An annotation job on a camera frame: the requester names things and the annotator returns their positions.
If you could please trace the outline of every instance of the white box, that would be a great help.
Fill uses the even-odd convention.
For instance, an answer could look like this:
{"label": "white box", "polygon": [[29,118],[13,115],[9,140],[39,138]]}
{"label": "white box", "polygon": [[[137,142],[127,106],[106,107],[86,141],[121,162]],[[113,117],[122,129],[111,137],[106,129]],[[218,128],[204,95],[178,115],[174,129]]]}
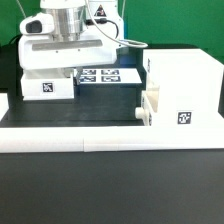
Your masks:
{"label": "white box", "polygon": [[74,98],[73,75],[66,78],[60,69],[24,70],[21,85],[24,100]]}

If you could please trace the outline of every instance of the dark gray surface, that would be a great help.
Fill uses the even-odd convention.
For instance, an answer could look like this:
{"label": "dark gray surface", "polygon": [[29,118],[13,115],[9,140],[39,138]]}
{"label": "dark gray surface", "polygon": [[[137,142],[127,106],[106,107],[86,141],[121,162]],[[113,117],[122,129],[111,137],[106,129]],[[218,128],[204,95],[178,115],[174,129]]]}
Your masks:
{"label": "dark gray surface", "polygon": [[223,223],[224,152],[0,155],[0,223]]}

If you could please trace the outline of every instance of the white panel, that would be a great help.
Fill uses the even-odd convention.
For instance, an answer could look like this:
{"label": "white panel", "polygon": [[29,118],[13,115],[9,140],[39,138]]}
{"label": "white panel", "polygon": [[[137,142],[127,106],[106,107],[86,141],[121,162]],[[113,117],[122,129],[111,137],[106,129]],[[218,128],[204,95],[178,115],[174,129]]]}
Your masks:
{"label": "white panel", "polygon": [[6,93],[0,93],[0,121],[4,117],[5,113],[8,111],[8,97]]}

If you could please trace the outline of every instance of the black cable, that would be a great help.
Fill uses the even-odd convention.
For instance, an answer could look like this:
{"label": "black cable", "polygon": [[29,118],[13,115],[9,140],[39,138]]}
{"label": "black cable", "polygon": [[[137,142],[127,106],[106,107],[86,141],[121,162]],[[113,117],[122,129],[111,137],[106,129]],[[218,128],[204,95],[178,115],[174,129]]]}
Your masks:
{"label": "black cable", "polygon": [[14,37],[9,41],[9,44],[13,44],[14,41],[15,41],[16,43],[18,43],[21,37],[22,37],[21,34],[14,36]]}
{"label": "black cable", "polygon": [[117,30],[117,34],[116,34],[116,37],[115,37],[115,39],[116,39],[116,38],[118,37],[118,35],[119,35],[119,28],[118,28],[118,25],[117,25],[115,22],[113,22],[113,21],[111,21],[111,20],[108,20],[108,19],[107,19],[107,22],[112,23],[112,24],[115,25],[116,30]]}
{"label": "black cable", "polygon": [[[112,23],[112,24],[114,24],[115,27],[116,27],[116,30],[117,30],[117,33],[116,33],[116,37],[115,37],[115,38],[118,37],[118,35],[119,35],[119,28],[118,28],[118,25],[117,25],[115,22],[113,22],[113,21],[111,21],[111,20],[108,20],[108,19],[106,19],[106,18],[95,19],[95,21],[97,22],[97,24],[105,24],[105,23],[107,23],[107,22],[108,22],[108,23]],[[86,25],[91,26],[91,25],[94,25],[94,24],[93,24],[93,22],[92,22],[91,19],[87,19],[87,20],[86,20]]]}

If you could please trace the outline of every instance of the white robot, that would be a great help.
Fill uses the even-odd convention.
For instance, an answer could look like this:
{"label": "white robot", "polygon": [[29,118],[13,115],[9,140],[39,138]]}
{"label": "white robot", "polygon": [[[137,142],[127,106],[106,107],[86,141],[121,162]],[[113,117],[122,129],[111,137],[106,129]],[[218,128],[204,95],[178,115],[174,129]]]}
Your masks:
{"label": "white robot", "polygon": [[73,76],[79,84],[83,66],[113,64],[125,45],[146,46],[121,42],[117,0],[41,0],[40,6],[42,12],[20,25],[24,100],[73,98]]}

